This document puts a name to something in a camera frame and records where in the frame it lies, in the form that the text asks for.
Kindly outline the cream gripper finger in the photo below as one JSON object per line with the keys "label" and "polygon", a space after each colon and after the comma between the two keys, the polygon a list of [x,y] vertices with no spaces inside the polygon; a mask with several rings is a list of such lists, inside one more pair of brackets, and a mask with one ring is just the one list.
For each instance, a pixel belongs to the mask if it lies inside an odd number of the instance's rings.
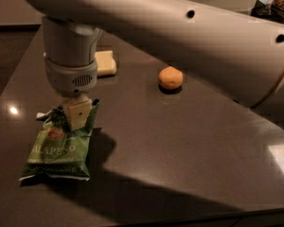
{"label": "cream gripper finger", "polygon": [[92,100],[72,98],[63,104],[67,124],[71,131],[85,126],[88,115],[92,109]]}

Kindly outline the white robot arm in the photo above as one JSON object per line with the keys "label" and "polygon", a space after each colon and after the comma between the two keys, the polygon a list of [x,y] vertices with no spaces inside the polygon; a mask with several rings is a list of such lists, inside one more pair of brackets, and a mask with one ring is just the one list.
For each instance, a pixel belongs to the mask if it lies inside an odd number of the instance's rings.
{"label": "white robot arm", "polygon": [[187,0],[26,0],[90,24],[215,88],[284,130],[284,25]]}

